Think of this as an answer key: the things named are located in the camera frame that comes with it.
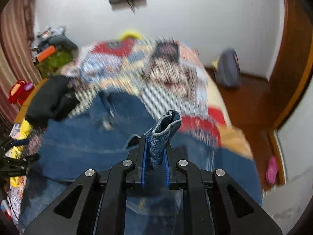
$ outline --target gray backpack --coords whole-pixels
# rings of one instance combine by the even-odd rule
[[[214,69],[216,83],[225,87],[241,85],[240,69],[235,50],[223,51],[219,57],[217,70]]]

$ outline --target yellow fabric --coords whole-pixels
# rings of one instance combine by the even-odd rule
[[[218,64],[219,64],[219,57],[217,57],[215,60],[211,62],[211,65],[214,68],[214,70],[218,70]]]
[[[28,137],[32,130],[32,126],[26,121],[23,120],[21,124],[21,129],[20,129],[20,136],[17,138],[17,140],[25,139]],[[23,150],[23,146],[19,147],[12,147],[11,149],[11,158],[14,159],[19,159],[21,157],[21,153]],[[11,177],[10,178],[10,184],[14,187],[19,186],[19,177]]]
[[[142,35],[139,32],[137,32],[137,31],[125,31],[119,37],[119,40],[123,41],[123,40],[126,40],[128,38],[140,39],[140,40],[143,39]]]
[[[253,154],[242,130],[236,127],[218,126],[222,147],[248,159],[253,159]]]
[[[222,95],[217,88],[216,84],[214,83],[213,79],[207,73],[208,81],[206,85],[206,92],[207,92],[207,107],[217,108],[220,109],[223,113],[224,120],[227,126],[231,126],[231,121],[222,98]]]

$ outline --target red fabric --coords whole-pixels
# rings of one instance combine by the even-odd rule
[[[103,42],[96,45],[91,53],[102,53],[124,57],[131,53],[134,43],[134,39],[127,39],[121,42]]]
[[[209,107],[208,114],[210,117],[214,118],[219,125],[226,125],[224,115],[219,108]]]
[[[11,91],[12,89],[15,87],[15,85],[20,85],[20,87],[18,88],[18,90],[12,95]],[[29,84],[26,83],[24,80],[19,80],[18,82],[16,82],[16,84],[11,88],[10,90],[10,97],[8,98],[8,102],[11,104],[14,104],[16,102],[18,102],[18,104],[20,104],[22,106],[22,104],[24,103],[24,101],[26,101],[27,97],[30,95],[30,93],[32,92],[32,90],[35,88],[34,84],[32,85],[32,87],[30,87],[30,89],[25,90],[25,86]]]
[[[215,124],[199,117],[182,116],[182,125],[180,126],[178,131],[188,132],[195,129],[210,132],[212,134],[212,137],[217,140],[217,146],[221,147],[221,136]]]

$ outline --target striped curtain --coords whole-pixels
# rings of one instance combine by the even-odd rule
[[[18,113],[18,106],[7,101],[11,87],[18,80],[35,85],[41,80],[29,52],[33,4],[34,0],[9,0],[0,15],[0,119],[7,125],[13,124]]]

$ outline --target pink slipper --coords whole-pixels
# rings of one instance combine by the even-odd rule
[[[277,172],[278,165],[276,163],[276,158],[275,156],[272,156],[269,160],[269,166],[266,171],[266,181],[270,184],[275,184]]]

